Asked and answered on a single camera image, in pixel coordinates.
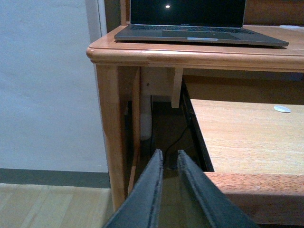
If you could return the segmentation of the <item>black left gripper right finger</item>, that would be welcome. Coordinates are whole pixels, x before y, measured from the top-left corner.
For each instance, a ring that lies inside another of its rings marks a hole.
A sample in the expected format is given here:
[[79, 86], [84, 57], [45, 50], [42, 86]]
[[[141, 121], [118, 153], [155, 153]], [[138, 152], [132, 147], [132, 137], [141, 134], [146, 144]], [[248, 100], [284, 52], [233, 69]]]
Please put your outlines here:
[[187, 228], [257, 228], [186, 154], [178, 151], [177, 165], [183, 215]]

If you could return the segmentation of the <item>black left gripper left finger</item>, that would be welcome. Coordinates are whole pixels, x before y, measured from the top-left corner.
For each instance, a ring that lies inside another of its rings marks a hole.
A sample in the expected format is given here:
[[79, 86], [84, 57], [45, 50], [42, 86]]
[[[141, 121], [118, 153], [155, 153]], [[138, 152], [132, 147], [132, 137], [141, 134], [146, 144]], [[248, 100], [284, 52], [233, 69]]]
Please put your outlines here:
[[155, 150], [130, 195], [105, 228], [157, 228], [162, 200], [163, 155]]

